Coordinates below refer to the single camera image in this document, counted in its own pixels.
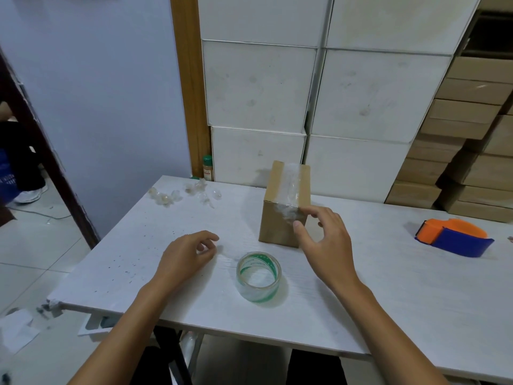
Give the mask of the stack of large white boxes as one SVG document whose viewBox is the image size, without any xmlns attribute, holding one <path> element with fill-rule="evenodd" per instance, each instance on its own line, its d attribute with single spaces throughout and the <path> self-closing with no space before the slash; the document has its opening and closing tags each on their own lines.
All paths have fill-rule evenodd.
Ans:
<svg viewBox="0 0 513 385">
<path fill-rule="evenodd" d="M 480 0 L 197 0 L 214 179 L 383 203 Z"/>
</svg>

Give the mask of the person's right hand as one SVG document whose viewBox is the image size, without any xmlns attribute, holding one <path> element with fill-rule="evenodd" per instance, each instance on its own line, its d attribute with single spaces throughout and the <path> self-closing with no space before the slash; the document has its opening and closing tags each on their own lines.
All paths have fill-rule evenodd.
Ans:
<svg viewBox="0 0 513 385">
<path fill-rule="evenodd" d="M 302 212 L 318 219 L 323 238 L 317 242 L 317 251 L 306 255 L 315 274 L 338 297 L 354 293 L 362 283 L 353 262 L 352 243 L 345 224 L 338 213 L 328 207 L 306 206 Z"/>
</svg>

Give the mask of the light wooden door trim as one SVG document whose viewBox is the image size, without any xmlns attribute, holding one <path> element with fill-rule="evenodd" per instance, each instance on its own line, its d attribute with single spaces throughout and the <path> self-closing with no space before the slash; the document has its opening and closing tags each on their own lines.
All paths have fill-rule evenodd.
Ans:
<svg viewBox="0 0 513 385">
<path fill-rule="evenodd" d="M 170 0 L 192 175 L 203 176 L 211 155 L 198 0 Z"/>
</svg>

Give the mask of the white paper sheet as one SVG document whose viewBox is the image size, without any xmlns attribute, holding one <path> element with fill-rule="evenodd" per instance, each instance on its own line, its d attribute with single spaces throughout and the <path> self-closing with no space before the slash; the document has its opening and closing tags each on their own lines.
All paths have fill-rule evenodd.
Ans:
<svg viewBox="0 0 513 385">
<path fill-rule="evenodd" d="M 33 316 L 20 309 L 0 318 L 0 358 L 16 355 L 40 330 L 32 326 Z"/>
</svg>

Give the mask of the small taped cardboard box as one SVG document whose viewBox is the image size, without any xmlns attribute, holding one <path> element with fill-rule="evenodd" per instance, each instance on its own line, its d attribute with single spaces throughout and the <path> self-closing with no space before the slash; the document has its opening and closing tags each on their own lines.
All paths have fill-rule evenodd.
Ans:
<svg viewBox="0 0 513 385">
<path fill-rule="evenodd" d="M 293 223 L 306 224 L 302 208 L 311 204 L 308 165 L 274 161 L 264 196 L 259 241 L 298 248 Z"/>
</svg>

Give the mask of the dark wooden door frame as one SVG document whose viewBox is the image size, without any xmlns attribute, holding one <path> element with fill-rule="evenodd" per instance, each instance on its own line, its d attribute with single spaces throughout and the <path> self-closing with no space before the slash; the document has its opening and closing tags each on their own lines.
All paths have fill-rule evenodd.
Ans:
<svg viewBox="0 0 513 385">
<path fill-rule="evenodd" d="M 27 132 L 35 143 L 36 152 L 39 153 L 42 165 L 46 169 L 56 190 L 65 202 L 74 222 L 90 249 L 100 241 L 98 234 L 91 224 L 85 210 L 72 190 L 65 177 L 64 169 L 59 157 L 49 143 L 39 119 L 27 99 L 24 85 L 18 80 L 8 59 L 0 47 L 0 91 L 7 99 L 16 119 L 26 126 Z"/>
</svg>

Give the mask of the pile of crumpled tape scraps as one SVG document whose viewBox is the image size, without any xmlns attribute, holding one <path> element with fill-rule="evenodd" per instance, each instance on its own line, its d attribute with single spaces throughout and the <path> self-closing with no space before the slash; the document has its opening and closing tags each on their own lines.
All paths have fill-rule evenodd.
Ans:
<svg viewBox="0 0 513 385">
<path fill-rule="evenodd" d="M 151 187 L 147 194 L 157 205 L 170 207 L 186 198 L 196 197 L 202 205 L 214 208 L 214 201 L 222 200 L 222 193 L 218 188 L 208 185 L 207 180 L 193 177 L 183 186 L 183 190 L 175 189 L 170 194 L 160 192 L 156 187 Z"/>
</svg>

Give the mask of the clear packing tape roll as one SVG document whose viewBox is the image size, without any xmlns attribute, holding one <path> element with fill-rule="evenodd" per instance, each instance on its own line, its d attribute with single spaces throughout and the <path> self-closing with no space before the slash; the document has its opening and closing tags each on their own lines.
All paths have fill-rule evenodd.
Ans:
<svg viewBox="0 0 513 385">
<path fill-rule="evenodd" d="M 249 252 L 238 261 L 235 286 L 247 301 L 265 303 L 276 295 L 281 278 L 276 258 L 266 252 Z"/>
</svg>

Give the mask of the person's left hand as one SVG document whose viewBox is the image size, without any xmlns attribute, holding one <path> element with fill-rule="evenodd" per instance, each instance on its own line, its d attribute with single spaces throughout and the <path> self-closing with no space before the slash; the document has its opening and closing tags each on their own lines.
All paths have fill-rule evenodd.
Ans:
<svg viewBox="0 0 513 385">
<path fill-rule="evenodd" d="M 193 255 L 192 245 L 191 233 L 172 241 L 163 252 L 153 280 L 171 290 L 193 277 L 213 259 Z"/>
</svg>

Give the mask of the person's right forearm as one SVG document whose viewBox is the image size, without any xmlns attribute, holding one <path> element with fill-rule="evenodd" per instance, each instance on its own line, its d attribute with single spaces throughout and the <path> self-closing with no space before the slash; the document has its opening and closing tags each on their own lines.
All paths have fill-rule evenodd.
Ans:
<svg viewBox="0 0 513 385">
<path fill-rule="evenodd" d="M 450 385 L 360 281 L 330 290 L 362 335 L 387 385 Z"/>
</svg>

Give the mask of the person's left forearm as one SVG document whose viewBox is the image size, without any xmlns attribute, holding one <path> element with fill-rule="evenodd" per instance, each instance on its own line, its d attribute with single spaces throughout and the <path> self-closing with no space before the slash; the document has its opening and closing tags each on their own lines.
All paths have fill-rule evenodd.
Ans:
<svg viewBox="0 0 513 385">
<path fill-rule="evenodd" d="M 145 284 L 67 385 L 128 385 L 176 288 L 176 282 L 170 278 L 153 277 Z"/>
</svg>

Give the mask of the orange and blue tape dispenser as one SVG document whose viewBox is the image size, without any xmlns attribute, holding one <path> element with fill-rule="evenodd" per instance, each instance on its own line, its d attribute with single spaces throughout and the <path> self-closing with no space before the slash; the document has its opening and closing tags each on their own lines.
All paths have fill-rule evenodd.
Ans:
<svg viewBox="0 0 513 385">
<path fill-rule="evenodd" d="M 428 219 L 414 238 L 425 245 L 467 258 L 480 258 L 495 242 L 480 227 L 461 219 Z"/>
</svg>

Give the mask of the person's black trousers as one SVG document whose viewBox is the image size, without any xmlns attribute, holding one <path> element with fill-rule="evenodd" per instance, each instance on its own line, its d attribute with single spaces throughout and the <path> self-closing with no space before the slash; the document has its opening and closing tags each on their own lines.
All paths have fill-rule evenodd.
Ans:
<svg viewBox="0 0 513 385">
<path fill-rule="evenodd" d="M 157 346 L 145 347 L 129 385 L 172 385 L 170 363 L 176 362 L 178 333 L 156 326 Z M 339 357 L 293 349 L 286 385 L 348 385 Z"/>
</svg>

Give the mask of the blue bag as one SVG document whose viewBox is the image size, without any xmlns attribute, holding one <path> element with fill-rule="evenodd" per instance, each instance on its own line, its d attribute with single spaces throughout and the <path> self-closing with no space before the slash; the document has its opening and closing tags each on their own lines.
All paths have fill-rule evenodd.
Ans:
<svg viewBox="0 0 513 385">
<path fill-rule="evenodd" d="M 19 193 L 7 155 L 0 149 L 0 201 L 9 204 Z"/>
</svg>

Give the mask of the stack of brown cardboard boxes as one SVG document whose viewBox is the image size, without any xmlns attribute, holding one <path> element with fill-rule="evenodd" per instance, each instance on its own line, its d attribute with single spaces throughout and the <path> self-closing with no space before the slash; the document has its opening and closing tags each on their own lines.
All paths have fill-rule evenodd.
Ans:
<svg viewBox="0 0 513 385">
<path fill-rule="evenodd" d="M 513 0 L 481 0 L 386 204 L 513 224 Z"/>
</svg>

